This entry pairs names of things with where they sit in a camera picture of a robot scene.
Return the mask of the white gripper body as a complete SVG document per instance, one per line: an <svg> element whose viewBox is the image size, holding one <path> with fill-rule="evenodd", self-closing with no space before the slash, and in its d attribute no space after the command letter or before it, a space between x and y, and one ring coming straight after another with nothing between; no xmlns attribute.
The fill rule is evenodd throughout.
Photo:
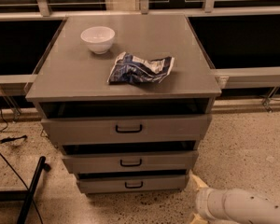
<svg viewBox="0 0 280 224"><path fill-rule="evenodd" d="M202 188L197 192L195 207L198 214L208 220L226 219L223 196L225 190Z"/></svg>

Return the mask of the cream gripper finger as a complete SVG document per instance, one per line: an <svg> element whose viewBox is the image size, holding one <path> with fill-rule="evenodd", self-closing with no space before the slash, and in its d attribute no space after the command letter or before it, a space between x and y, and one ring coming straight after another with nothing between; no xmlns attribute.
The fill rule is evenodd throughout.
<svg viewBox="0 0 280 224"><path fill-rule="evenodd" d="M208 224L208 221L203 219L199 214L194 213L190 224Z"/></svg>
<svg viewBox="0 0 280 224"><path fill-rule="evenodd" d="M208 185L204 181L202 181L197 175L191 175L191 177L196 184L197 190L205 189L208 187Z"/></svg>

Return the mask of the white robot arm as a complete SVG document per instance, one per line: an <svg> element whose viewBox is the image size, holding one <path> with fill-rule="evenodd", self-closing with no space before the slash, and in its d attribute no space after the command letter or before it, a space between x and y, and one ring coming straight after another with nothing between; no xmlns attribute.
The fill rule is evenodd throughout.
<svg viewBox="0 0 280 224"><path fill-rule="evenodd" d="M190 224L233 221L238 224L280 224L280 203L244 189L212 189L197 175L195 211Z"/></svg>

